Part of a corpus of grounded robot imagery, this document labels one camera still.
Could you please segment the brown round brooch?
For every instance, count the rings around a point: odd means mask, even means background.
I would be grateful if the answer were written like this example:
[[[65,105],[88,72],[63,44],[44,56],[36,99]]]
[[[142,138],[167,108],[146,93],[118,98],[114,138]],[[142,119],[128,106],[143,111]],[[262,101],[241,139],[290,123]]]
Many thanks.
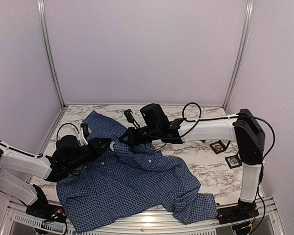
[[[112,151],[115,151],[115,150],[114,150],[114,144],[115,144],[114,141],[112,141],[112,142],[110,143],[110,149],[111,149]]]

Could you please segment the blue checked shirt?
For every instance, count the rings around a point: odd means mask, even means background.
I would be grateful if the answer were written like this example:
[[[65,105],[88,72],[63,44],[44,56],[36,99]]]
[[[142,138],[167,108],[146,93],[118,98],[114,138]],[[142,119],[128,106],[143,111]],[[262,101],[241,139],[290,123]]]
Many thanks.
[[[126,128],[95,111],[84,122],[91,138],[110,138],[114,146],[56,184],[60,204],[78,233],[158,205],[184,224],[217,217],[214,196],[199,193],[200,182],[183,159],[155,152],[152,145],[121,143]]]

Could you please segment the orange rimmed round brooch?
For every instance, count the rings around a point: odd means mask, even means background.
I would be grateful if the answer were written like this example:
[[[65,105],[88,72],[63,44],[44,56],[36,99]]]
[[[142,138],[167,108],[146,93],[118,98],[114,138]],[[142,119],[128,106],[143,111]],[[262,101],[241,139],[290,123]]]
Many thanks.
[[[217,151],[223,151],[223,147],[221,145],[215,145],[214,148],[217,150]]]

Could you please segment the white blue round brooch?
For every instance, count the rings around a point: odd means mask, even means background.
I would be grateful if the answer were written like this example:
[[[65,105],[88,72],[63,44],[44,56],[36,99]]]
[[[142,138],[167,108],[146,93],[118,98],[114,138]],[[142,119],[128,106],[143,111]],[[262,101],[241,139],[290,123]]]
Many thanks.
[[[237,165],[239,163],[239,161],[235,158],[231,159],[230,162],[232,165]]]

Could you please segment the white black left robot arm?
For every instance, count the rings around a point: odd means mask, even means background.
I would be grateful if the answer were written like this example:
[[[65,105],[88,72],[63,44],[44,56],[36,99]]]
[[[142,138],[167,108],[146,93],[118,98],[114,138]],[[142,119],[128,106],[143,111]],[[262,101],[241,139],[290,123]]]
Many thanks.
[[[52,214],[43,191],[18,179],[10,170],[36,176],[48,182],[59,182],[80,166],[91,162],[110,148],[111,139],[93,138],[78,140],[66,135],[56,144],[52,156],[32,154],[14,148],[0,140],[0,191],[13,196],[42,218]]]

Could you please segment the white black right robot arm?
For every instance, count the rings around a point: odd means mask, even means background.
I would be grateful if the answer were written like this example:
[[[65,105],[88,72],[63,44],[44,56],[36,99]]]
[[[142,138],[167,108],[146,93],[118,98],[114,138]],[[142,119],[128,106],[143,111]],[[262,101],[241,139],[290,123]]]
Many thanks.
[[[124,115],[129,127],[119,138],[127,145],[140,145],[160,140],[163,143],[182,144],[191,141],[227,140],[235,141],[243,165],[240,203],[233,208],[237,219],[244,219],[252,211],[257,190],[263,177],[263,161],[266,134],[259,122],[267,123],[255,117],[250,110],[241,109],[239,113],[213,118],[199,118],[189,121],[185,117],[170,121],[159,104],[151,103],[143,107],[141,115],[145,126],[141,127],[130,109]]]

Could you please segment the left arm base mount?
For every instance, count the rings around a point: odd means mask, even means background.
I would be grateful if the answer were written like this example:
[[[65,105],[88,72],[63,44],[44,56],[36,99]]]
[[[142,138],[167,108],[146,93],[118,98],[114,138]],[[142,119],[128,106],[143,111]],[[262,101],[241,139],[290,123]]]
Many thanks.
[[[65,223],[67,220],[63,207],[49,204],[44,192],[37,185],[32,185],[37,192],[37,200],[32,205],[26,206],[26,213],[46,221]]]

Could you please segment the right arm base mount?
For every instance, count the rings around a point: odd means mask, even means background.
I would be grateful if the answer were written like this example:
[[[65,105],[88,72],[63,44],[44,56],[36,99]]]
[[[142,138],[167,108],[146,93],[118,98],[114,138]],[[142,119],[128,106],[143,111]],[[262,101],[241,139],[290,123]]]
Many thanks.
[[[251,200],[243,199],[240,196],[236,205],[217,209],[217,220],[220,224],[226,224],[254,219],[259,215],[255,200],[256,196]]]

